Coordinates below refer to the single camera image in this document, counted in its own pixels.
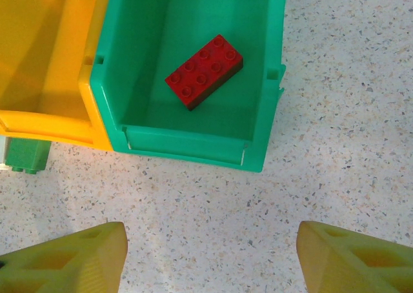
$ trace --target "yellow plastic bin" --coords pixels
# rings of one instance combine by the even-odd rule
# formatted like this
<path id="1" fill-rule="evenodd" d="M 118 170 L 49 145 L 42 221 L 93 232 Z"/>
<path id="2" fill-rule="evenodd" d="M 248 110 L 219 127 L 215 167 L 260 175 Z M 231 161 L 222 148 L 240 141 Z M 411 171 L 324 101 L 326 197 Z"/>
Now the yellow plastic bin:
<path id="1" fill-rule="evenodd" d="M 0 0 L 0 135 L 113 150 L 90 74 L 109 0 Z"/>

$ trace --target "lego stud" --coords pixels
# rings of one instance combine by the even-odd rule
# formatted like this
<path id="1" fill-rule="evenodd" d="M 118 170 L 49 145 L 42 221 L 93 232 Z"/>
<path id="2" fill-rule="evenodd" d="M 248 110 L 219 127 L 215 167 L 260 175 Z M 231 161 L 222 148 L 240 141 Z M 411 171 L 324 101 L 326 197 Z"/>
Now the lego stud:
<path id="1" fill-rule="evenodd" d="M 218 62 L 215 62 L 215 63 L 213 63 L 213 64 L 211 65 L 211 70 L 212 70 L 213 72 L 220 72 L 221 69 L 222 69 L 222 65 L 219 64 Z"/>
<path id="2" fill-rule="evenodd" d="M 172 75 L 170 75 L 170 82 L 173 84 L 177 84 L 181 80 L 181 76 L 177 73 L 174 72 Z"/>
<path id="3" fill-rule="evenodd" d="M 208 50 L 201 50 L 201 51 L 199 52 L 199 57 L 200 57 L 201 59 L 207 59 L 207 58 L 209 57 L 209 52 L 208 52 Z"/>
<path id="4" fill-rule="evenodd" d="M 195 69 L 195 63 L 192 61 L 187 61 L 185 63 L 185 65 L 183 65 L 183 68 L 187 71 L 187 72 L 191 72 Z"/>
<path id="5" fill-rule="evenodd" d="M 237 52 L 235 52 L 235 50 L 229 50 L 225 54 L 225 58 L 228 59 L 229 61 L 233 61 L 236 56 L 237 56 Z"/>
<path id="6" fill-rule="evenodd" d="M 206 75 L 198 75 L 196 77 L 196 83 L 199 85 L 204 85 L 207 82 L 207 77 Z"/>
<path id="7" fill-rule="evenodd" d="M 217 48 L 221 48 L 224 45 L 224 39 L 222 37 L 216 37 L 213 43 Z"/>
<path id="8" fill-rule="evenodd" d="M 192 95 L 192 89 L 189 86 L 186 86 L 181 91 L 183 97 L 190 97 Z"/>

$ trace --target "terrazzo floor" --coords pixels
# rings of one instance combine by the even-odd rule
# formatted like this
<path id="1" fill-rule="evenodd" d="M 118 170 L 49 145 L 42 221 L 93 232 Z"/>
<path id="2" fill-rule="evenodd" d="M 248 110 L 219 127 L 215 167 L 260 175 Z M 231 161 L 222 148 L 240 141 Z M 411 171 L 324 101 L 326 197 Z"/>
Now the terrazzo floor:
<path id="1" fill-rule="evenodd" d="M 413 246 L 413 0 L 288 0 L 261 174 L 54 143 L 0 172 L 0 254 L 123 221 L 119 292 L 306 292 L 302 220 Z"/>

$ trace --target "red lego brick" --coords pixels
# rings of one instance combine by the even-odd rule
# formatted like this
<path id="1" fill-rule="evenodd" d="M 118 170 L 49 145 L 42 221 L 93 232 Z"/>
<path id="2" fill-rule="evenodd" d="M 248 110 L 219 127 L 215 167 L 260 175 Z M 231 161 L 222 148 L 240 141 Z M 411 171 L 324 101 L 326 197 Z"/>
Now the red lego brick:
<path id="1" fill-rule="evenodd" d="M 243 57 L 221 35 L 165 79 L 177 97 L 194 109 L 243 67 Z"/>

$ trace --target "green plastic bin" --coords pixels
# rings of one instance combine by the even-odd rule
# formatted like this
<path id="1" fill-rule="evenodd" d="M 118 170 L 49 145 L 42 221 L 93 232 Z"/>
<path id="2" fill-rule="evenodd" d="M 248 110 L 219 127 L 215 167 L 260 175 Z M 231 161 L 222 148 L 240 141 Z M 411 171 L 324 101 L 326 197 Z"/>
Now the green plastic bin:
<path id="1" fill-rule="evenodd" d="M 110 0 L 91 86 L 114 150 L 261 171 L 285 1 Z M 218 34 L 244 68 L 189 112 L 165 78 Z"/>

